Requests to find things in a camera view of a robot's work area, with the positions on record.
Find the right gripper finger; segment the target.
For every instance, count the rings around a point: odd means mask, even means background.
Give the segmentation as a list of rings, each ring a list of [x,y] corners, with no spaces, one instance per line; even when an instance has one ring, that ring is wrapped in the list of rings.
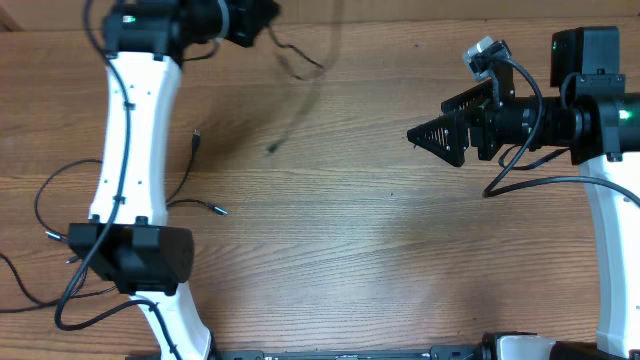
[[[465,162],[469,147],[468,124],[462,110],[456,110],[407,131],[407,139],[454,167]]]
[[[453,96],[441,103],[441,111],[443,114],[462,110],[474,101],[479,99],[491,99],[493,96],[493,83],[492,80],[486,80],[473,88]]]

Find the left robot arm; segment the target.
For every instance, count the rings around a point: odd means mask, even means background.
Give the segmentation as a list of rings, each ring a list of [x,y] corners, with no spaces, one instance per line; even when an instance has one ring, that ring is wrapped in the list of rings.
[[[118,2],[104,18],[109,109],[99,184],[84,223],[69,228],[84,269],[139,307],[163,359],[219,353],[188,284],[194,239],[168,223],[164,186],[171,111],[193,44],[242,47],[278,14],[271,0]]]

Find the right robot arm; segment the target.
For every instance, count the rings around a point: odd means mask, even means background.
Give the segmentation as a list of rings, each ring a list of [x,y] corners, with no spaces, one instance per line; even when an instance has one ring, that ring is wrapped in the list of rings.
[[[494,332],[480,343],[433,347],[431,359],[635,359],[639,355],[639,97],[625,89],[614,26],[557,32],[550,83],[559,93],[515,93],[524,68],[507,44],[484,38],[463,56],[473,88],[444,101],[438,118],[408,140],[459,167],[475,148],[503,173],[521,169],[526,151],[549,147],[579,169],[594,225],[599,320],[593,342],[528,332]]]

